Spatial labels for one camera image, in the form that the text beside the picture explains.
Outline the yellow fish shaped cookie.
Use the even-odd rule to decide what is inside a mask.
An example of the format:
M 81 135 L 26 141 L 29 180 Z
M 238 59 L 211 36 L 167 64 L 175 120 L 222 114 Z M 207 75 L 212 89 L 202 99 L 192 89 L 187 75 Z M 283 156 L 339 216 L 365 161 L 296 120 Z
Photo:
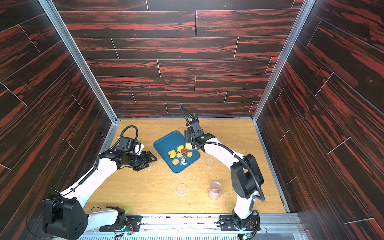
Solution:
M 181 152 L 184 148 L 185 148 L 184 145 L 180 145 L 180 146 L 177 148 L 177 152 Z

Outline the clear jar lid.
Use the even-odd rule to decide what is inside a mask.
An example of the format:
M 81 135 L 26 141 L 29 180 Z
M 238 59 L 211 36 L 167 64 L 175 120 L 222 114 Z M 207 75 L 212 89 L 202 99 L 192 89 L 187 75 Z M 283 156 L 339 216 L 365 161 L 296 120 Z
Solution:
M 187 190 L 188 190 L 188 187 L 185 184 L 178 184 L 176 186 L 176 193 L 179 195 L 185 194 L 187 192 Z
M 215 160 L 213 158 L 205 159 L 205 164 L 207 167 L 213 167 L 215 165 Z

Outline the clear jar with pink cookies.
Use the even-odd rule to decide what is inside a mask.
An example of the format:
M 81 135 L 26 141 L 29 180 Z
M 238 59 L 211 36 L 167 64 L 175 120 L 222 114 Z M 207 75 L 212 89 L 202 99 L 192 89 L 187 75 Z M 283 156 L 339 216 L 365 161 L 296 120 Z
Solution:
M 209 198 L 213 201 L 217 200 L 222 190 L 223 190 L 223 187 L 219 182 L 210 183 L 209 192 L 208 192 Z

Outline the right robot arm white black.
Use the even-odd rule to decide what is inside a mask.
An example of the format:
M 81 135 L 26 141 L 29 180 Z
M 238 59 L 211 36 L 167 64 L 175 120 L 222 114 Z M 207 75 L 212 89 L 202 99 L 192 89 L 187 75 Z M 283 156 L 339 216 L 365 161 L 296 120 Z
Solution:
M 231 171 L 232 187 L 237 194 L 232 212 L 233 222 L 237 229 L 245 229 L 253 215 L 255 200 L 266 200 L 262 191 L 264 178 L 256 158 L 251 154 L 239 154 L 212 134 L 205 134 L 198 119 L 187 121 L 186 126 L 185 142 L 191 144 L 192 149 L 202 150 L 215 157 Z

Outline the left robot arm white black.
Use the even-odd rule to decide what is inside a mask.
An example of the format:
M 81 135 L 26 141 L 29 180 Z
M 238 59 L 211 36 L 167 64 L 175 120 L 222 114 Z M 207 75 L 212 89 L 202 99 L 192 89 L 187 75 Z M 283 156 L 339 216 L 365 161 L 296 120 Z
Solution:
M 116 144 L 96 157 L 94 166 L 78 181 L 57 197 L 43 201 L 43 232 L 67 240 L 77 240 L 84 232 L 110 228 L 120 232 L 133 225 L 128 223 L 125 210 L 109 206 L 95 212 L 85 212 L 91 195 L 113 173 L 122 168 L 141 171 L 157 158 L 137 139 L 120 137 Z

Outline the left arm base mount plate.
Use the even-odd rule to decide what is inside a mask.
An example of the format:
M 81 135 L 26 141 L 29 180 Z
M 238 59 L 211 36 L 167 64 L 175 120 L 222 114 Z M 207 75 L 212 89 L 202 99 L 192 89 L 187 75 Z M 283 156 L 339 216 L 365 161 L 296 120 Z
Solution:
M 140 215 L 125 215 L 125 217 L 118 217 L 113 225 L 102 226 L 99 228 L 100 232 L 138 232 L 141 227 L 142 216 Z

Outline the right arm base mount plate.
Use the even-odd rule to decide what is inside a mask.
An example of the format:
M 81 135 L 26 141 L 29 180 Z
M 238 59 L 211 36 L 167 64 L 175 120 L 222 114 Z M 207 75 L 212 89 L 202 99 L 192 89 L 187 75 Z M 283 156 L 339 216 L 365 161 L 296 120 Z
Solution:
M 220 215 L 216 222 L 217 227 L 221 231 L 259 231 L 260 216 L 258 214 L 250 214 L 247 218 L 241 220 L 234 215 Z

